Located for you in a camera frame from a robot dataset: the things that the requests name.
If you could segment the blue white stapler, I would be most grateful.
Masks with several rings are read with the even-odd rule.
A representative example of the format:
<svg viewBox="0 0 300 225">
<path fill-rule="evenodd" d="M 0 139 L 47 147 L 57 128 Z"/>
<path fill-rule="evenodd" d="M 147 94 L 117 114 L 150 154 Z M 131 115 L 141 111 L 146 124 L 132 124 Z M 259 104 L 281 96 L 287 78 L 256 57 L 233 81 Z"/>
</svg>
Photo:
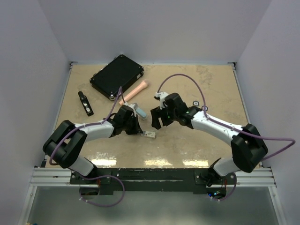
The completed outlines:
<svg viewBox="0 0 300 225">
<path fill-rule="evenodd" d="M 136 114 L 142 119 L 142 120 L 145 120 L 147 118 L 147 113 L 141 109 L 140 107 L 137 107 L 136 108 Z"/>
</svg>

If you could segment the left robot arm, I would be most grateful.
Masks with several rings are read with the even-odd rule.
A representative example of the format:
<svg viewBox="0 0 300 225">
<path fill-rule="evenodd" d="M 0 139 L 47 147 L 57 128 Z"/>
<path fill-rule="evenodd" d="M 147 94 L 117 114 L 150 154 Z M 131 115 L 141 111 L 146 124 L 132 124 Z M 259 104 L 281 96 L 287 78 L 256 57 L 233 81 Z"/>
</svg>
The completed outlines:
<svg viewBox="0 0 300 225">
<path fill-rule="evenodd" d="M 83 145 L 99 138 L 114 137 L 123 131 L 127 135 L 143 133 L 134 109 L 126 105 L 99 122 L 74 124 L 64 120 L 43 145 L 43 152 L 60 167 L 79 173 L 85 183 L 92 184 L 97 179 L 96 166 L 80 156 Z"/>
</svg>

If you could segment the black stapler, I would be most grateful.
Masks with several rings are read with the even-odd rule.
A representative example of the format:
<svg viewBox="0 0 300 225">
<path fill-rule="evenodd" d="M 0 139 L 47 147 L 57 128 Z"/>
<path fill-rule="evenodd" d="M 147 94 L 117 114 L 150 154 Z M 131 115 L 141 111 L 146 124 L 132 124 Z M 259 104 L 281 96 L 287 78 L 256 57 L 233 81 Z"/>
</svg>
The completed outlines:
<svg viewBox="0 0 300 225">
<path fill-rule="evenodd" d="M 94 114 L 94 112 L 93 112 L 93 110 L 91 108 L 91 105 L 90 105 L 87 97 L 84 95 L 84 93 L 82 91 L 78 92 L 78 96 L 79 96 L 79 99 L 80 99 L 80 101 L 82 103 L 82 106 L 83 106 L 86 114 L 88 116 L 92 116 Z"/>
</svg>

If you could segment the staple box sleeve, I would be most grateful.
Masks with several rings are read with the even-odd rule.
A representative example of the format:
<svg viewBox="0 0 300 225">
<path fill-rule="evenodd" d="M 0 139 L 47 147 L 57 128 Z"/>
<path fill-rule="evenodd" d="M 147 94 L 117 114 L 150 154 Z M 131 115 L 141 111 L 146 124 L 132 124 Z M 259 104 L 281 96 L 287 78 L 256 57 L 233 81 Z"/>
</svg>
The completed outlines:
<svg viewBox="0 0 300 225">
<path fill-rule="evenodd" d="M 142 137 L 147 137 L 147 138 L 156 138 L 156 132 L 152 132 L 152 131 L 143 131 L 143 133 L 141 134 Z"/>
</svg>

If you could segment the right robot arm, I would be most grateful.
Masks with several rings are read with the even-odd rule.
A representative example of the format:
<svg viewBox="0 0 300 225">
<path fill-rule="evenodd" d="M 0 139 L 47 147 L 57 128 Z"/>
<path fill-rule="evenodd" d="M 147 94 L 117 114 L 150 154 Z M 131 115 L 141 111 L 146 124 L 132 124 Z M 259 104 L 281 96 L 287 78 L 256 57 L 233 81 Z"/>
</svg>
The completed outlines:
<svg viewBox="0 0 300 225">
<path fill-rule="evenodd" d="M 268 153 L 268 148 L 257 128 L 252 124 L 230 124 L 210 115 L 196 106 L 187 107 L 179 94 L 155 93 L 160 105 L 151 109 L 152 127 L 160 129 L 178 122 L 190 129 L 200 130 L 228 144 L 232 157 L 216 160 L 200 175 L 207 186 L 220 184 L 228 174 L 237 171 L 251 173 Z"/>
</svg>

